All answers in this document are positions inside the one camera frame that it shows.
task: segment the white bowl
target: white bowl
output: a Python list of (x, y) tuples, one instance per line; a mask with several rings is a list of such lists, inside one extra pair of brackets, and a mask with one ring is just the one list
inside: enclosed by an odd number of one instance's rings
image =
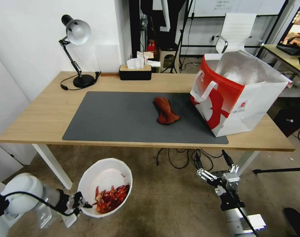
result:
[(96, 205), (93, 208), (82, 208), (85, 215), (95, 218), (101, 218), (113, 214), (128, 199), (132, 189), (132, 173), (130, 168), (121, 160), (115, 158), (107, 158), (97, 161), (89, 167), (83, 174), (77, 191), (81, 192), (83, 197), (89, 204), (96, 202), (95, 191), (98, 186), (99, 191), (109, 191), (113, 185), (115, 188), (121, 185), (130, 185), (130, 189), (125, 200), (114, 210), (101, 214), (96, 211)]

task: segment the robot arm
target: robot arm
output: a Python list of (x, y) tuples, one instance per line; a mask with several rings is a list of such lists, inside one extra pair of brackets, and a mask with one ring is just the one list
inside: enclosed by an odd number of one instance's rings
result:
[(81, 192), (67, 195), (60, 189), (42, 185), (40, 180), (29, 173), (13, 178), (0, 193), (0, 237), (5, 237), (9, 229), (28, 211), (35, 211), (40, 228), (48, 228), (62, 215), (66, 227), (70, 227), (81, 208), (92, 208)]
[(231, 157), (224, 150), (222, 153), (229, 165), (229, 170), (209, 173), (200, 168), (196, 174), (215, 187), (216, 195), (221, 199), (221, 210), (226, 215), (232, 235), (234, 237), (259, 237), (256, 230), (264, 229), (266, 224), (260, 214), (246, 214), (245, 205), (236, 194), (240, 182), (240, 177), (237, 175), (239, 166), (233, 164)]

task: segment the bag handle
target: bag handle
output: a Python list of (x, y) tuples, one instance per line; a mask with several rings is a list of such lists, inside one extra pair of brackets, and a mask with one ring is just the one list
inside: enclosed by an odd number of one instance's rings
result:
[[(196, 80), (198, 79), (198, 77), (199, 77), (199, 75), (200, 75), (201, 73), (203, 73), (202, 70), (200, 70), (200, 71), (197, 73), (197, 75), (196, 75), (196, 77), (195, 77), (195, 80), (194, 80), (194, 83), (196, 83)], [(194, 99), (195, 99), (198, 103), (200, 103), (200, 102), (202, 102), (202, 101), (205, 101), (205, 100), (208, 98), (208, 96), (209, 96), (209, 94), (210, 94), (210, 92), (211, 92), (211, 90), (212, 90), (213, 88), (217, 89), (217, 87), (218, 87), (218, 84), (217, 84), (216, 82), (214, 82), (214, 81), (211, 81), (211, 82), (209, 83), (209, 85), (207, 86), (207, 88), (205, 89), (204, 93), (203, 93), (201, 96), (199, 96), (193, 89), (190, 91), (190, 94), (194, 97)]]

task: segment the desk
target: desk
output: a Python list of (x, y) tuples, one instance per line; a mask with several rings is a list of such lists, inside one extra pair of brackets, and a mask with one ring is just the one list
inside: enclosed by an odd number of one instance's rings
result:
[(263, 47), (278, 59), (276, 64), (274, 65), (274, 68), (276, 70), (281, 65), (281, 63), (284, 62), (300, 73), (300, 64), (298, 60), (298, 57), (300, 56), (292, 56), (287, 53), (284, 53), (280, 49), (276, 48), (276, 44), (265, 44)]
[[(101, 76), (95, 85), (82, 90), (65, 91), (61, 89), (60, 82), (74, 74), (75, 72), (60, 72), (0, 136), (1, 143), (33, 144), (67, 189), (71, 188), (72, 182), (47, 144), (245, 150), (237, 163), (240, 166), (239, 175), (259, 151), (294, 151), (291, 143), (268, 115), (264, 116), (253, 131), (227, 136), (229, 143), (226, 145), (62, 140), (69, 123), (88, 91), (189, 93), (195, 77), (195, 74), (153, 73), (150, 81), (121, 81), (117, 76)], [(72, 88), (72, 80), (68, 80), (65, 85)]]

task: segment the white table leg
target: white table leg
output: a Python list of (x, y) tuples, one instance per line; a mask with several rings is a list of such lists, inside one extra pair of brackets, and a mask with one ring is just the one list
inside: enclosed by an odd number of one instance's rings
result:
[(245, 151), (238, 161), (237, 165), (239, 165), (238, 175), (245, 171), (245, 169), (251, 164), (251, 162), (255, 159), (255, 157), (259, 154), (259, 151)]
[(278, 70), (279, 66), (282, 64), (282, 61), (280, 59), (277, 60), (277, 62), (275, 63), (275, 65), (273, 66), (273, 68), (275, 70)]
[(32, 144), (42, 159), (47, 163), (53, 173), (58, 177), (66, 189), (71, 189), (72, 181), (60, 166), (50, 149), (45, 144)]

